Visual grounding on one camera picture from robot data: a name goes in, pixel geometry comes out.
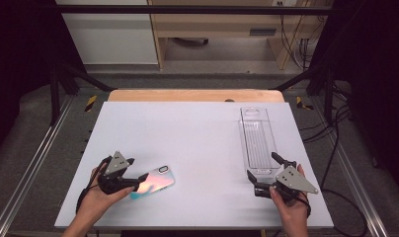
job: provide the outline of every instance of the finger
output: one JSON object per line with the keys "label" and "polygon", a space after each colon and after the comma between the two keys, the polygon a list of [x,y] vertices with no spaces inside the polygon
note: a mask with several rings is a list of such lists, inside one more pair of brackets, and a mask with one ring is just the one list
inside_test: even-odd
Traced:
{"label": "finger", "polygon": [[128,194],[131,193],[133,190],[134,190],[134,187],[126,188],[126,189],[123,189],[116,193],[111,194],[109,198],[111,199],[112,203],[115,203],[115,202],[127,197]]}
{"label": "finger", "polygon": [[276,189],[273,186],[270,186],[270,194],[271,198],[273,199],[274,204],[276,205],[277,209],[279,210],[279,214],[281,216],[286,215],[286,205],[283,202],[282,197],[280,194],[276,191]]}
{"label": "finger", "polygon": [[[107,165],[107,164],[103,164],[99,170],[104,169],[104,167],[105,167],[106,165]],[[97,168],[94,168],[94,169],[92,170],[91,178],[94,177],[94,175],[95,175],[95,179],[94,179],[94,181],[92,182],[91,186],[98,185],[99,171],[98,171],[98,174],[95,174],[95,172],[96,172],[97,169],[98,169],[98,167],[97,167]]]}
{"label": "finger", "polygon": [[301,166],[301,164],[298,165],[297,170],[302,176],[305,177],[304,170],[303,170],[303,167]]}

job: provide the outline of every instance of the iridescent phone case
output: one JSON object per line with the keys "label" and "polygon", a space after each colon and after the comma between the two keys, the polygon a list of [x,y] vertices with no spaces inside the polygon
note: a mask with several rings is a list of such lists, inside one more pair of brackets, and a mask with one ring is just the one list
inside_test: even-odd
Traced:
{"label": "iridescent phone case", "polygon": [[131,192],[131,199],[140,199],[162,191],[175,184],[175,178],[169,166],[162,166],[148,173],[147,180],[140,184],[137,192]]}

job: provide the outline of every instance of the human hand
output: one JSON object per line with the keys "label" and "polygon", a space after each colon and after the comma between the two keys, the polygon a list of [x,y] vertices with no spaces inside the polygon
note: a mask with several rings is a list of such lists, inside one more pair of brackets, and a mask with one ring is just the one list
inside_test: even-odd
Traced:
{"label": "human hand", "polygon": [[[304,176],[301,165],[298,172]],[[279,211],[283,230],[288,237],[305,237],[307,233],[307,206],[301,201],[293,199],[288,203],[283,202],[281,195],[274,187],[270,187],[271,198]],[[300,193],[297,198],[306,201],[306,193]]]}
{"label": "human hand", "polygon": [[[91,177],[95,175],[96,170],[96,168],[92,170]],[[101,188],[99,188],[98,177],[99,173],[96,174],[96,177],[90,186],[91,188],[80,204],[76,216],[62,236],[85,236],[89,229],[104,215],[108,208],[117,201],[127,197],[128,194],[134,190],[134,187],[131,187],[107,195],[101,190]]]}

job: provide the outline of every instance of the yellow tape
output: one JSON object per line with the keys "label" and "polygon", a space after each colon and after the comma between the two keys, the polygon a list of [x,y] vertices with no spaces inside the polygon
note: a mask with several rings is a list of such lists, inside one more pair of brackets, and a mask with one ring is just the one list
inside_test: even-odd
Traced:
{"label": "yellow tape", "polygon": [[97,96],[92,96],[89,98],[88,104],[86,104],[85,112],[90,112],[92,110],[92,107],[95,104]]}

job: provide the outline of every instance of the wooden furniture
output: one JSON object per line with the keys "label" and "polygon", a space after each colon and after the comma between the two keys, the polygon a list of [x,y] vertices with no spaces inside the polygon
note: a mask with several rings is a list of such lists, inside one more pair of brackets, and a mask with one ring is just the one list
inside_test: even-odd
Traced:
{"label": "wooden furniture", "polygon": [[[276,0],[148,0],[149,5],[203,6],[275,6]],[[333,1],[297,0],[296,7],[331,5]],[[153,14],[153,35],[160,68],[163,68],[167,38],[268,38],[279,69],[285,69],[297,39],[316,40],[324,20],[317,16],[284,16],[281,40],[281,16]]]}
{"label": "wooden furniture", "polygon": [[284,102],[282,93],[268,90],[115,90],[108,101]]}

